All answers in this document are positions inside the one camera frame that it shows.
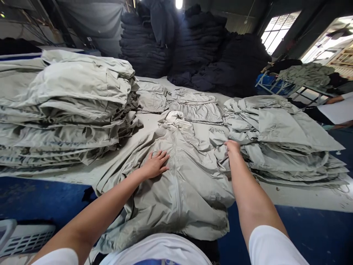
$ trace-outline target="white sleeve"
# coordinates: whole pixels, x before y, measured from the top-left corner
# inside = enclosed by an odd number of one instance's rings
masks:
[[[71,248],[61,248],[44,255],[32,265],[78,265],[78,256]]]
[[[344,99],[350,98],[351,96],[353,96],[353,92],[349,92],[349,93],[347,93],[347,94],[343,94],[343,95],[342,95],[342,97],[343,97]]]
[[[309,265],[293,243],[272,226],[258,226],[249,239],[252,265]]]

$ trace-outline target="person's left hand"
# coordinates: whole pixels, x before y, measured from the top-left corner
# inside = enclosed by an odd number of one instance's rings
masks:
[[[163,166],[163,164],[169,159],[167,151],[162,152],[162,150],[160,150],[155,156],[152,155],[153,153],[150,153],[145,164],[139,168],[144,179],[157,177],[163,172],[169,170],[168,167]]]

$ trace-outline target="person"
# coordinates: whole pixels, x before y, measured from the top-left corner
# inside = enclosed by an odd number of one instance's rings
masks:
[[[252,176],[235,141],[225,142],[239,220],[252,265],[308,265],[290,241],[275,206]],[[145,164],[103,194],[64,228],[34,257],[32,265],[83,265],[101,234],[116,218],[139,184],[169,168],[169,155],[152,153]],[[120,253],[108,254],[101,265],[212,264],[189,240],[175,234],[154,234]]]
[[[353,92],[330,98],[326,104],[308,107],[304,112],[315,121],[334,125],[334,129],[353,126]]]

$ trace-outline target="white shirt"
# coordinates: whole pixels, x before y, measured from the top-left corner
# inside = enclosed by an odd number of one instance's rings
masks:
[[[333,124],[341,124],[353,120],[353,92],[342,95],[341,102],[317,106]]]
[[[258,226],[250,235],[249,254],[252,265],[309,265],[293,243],[271,226]],[[174,234],[154,234],[121,253],[110,253],[101,265],[132,265],[146,260],[161,264],[211,265],[206,255],[187,239]],[[78,265],[74,250],[62,248],[43,256],[33,265]]]

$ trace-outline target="fabric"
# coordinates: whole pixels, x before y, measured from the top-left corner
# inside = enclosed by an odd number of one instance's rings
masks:
[[[252,265],[309,265],[298,249],[281,231],[271,226],[256,227],[249,239]]]
[[[137,82],[137,110],[139,113],[162,113],[168,108],[167,89],[157,82],[140,80]]]
[[[330,82],[328,75],[335,72],[332,67],[323,66],[318,63],[307,63],[300,66],[291,66],[280,71],[278,80],[292,82],[297,86],[312,86],[319,88]]]
[[[337,90],[340,91],[341,94],[353,92],[353,82],[349,81],[346,84],[339,86]]]
[[[168,80],[173,83],[172,76],[197,72],[203,65],[215,61],[217,50],[227,32],[226,22],[226,18],[201,12],[198,4],[191,6],[184,14],[179,14],[178,34]]]
[[[314,121],[326,124],[326,125],[333,125],[333,122],[330,121],[329,118],[327,118],[325,116],[325,114],[323,114],[321,111],[319,111],[319,109],[317,108],[317,106],[315,107],[307,107],[304,110],[304,113],[308,114],[308,116],[310,118],[312,118]]]
[[[160,78],[165,76],[171,67],[173,45],[169,44],[172,44],[174,39],[174,20],[172,14],[165,16],[165,8],[169,5],[169,1],[159,0],[138,2],[137,10],[140,11],[140,16],[125,13],[121,18],[124,31],[119,41],[119,58],[128,60],[139,76]],[[153,25],[144,23],[144,19],[153,20]]]
[[[242,144],[244,159],[260,179],[299,186],[345,183],[347,169],[330,170],[335,158],[328,153],[344,147],[285,98],[230,99],[224,106],[228,138]]]
[[[140,5],[149,10],[149,14],[142,13],[141,11],[145,9],[140,8],[139,15],[145,16],[145,20],[150,21],[157,45],[160,47],[171,45],[175,37],[175,3],[170,0],[146,0]]]
[[[308,265],[293,243],[281,231],[271,226],[256,227],[249,239],[252,265],[293,264]],[[108,254],[101,265],[148,264],[211,264],[206,255],[190,241],[173,234],[154,234],[118,253]],[[37,260],[33,265],[78,265],[77,254],[69,248],[55,250]]]
[[[226,152],[220,155],[218,146],[198,140],[181,112],[165,111],[158,126],[121,148],[116,163],[93,186],[103,194],[139,168],[150,152],[170,154],[170,170],[143,182],[101,236],[97,248],[102,253],[122,251],[153,233],[216,240],[229,231],[227,208],[234,195],[230,171],[223,166]]]
[[[172,93],[168,93],[167,100],[169,109],[182,112],[187,121],[223,125],[222,114],[214,96],[201,92],[191,93],[177,88]]]
[[[217,49],[202,54],[199,52],[201,45],[196,45],[197,49],[190,52],[195,55],[195,58],[191,58],[197,64],[189,64],[188,57],[180,69],[175,65],[180,60],[176,50],[175,54],[178,56],[175,56],[168,80],[174,85],[198,91],[218,92],[230,97],[256,95],[256,78],[271,61],[261,39],[256,35],[239,35],[236,32],[224,35],[223,39],[222,45],[218,45],[217,55]]]
[[[101,265],[136,264],[148,260],[172,261],[176,264],[209,264],[207,256],[190,241],[174,234],[154,234],[121,253],[110,253]]]
[[[353,120],[353,92],[342,95],[341,102],[317,106],[333,124],[342,124]]]
[[[334,72],[328,75],[328,77],[330,78],[330,83],[328,84],[335,88],[344,85],[348,82],[348,79],[341,77],[338,72]]]
[[[60,248],[54,250],[39,260],[35,261],[33,265],[78,265],[78,256],[71,248]]]
[[[302,61],[298,59],[286,59],[283,61],[275,62],[270,68],[267,69],[267,74],[276,73],[279,74],[280,71],[286,70],[291,66],[302,65]]]
[[[142,125],[127,61],[52,50],[0,69],[0,176],[89,165]]]
[[[100,50],[103,56],[118,58],[121,53],[119,40],[125,1],[57,2],[70,26],[80,37],[90,37],[95,48]]]

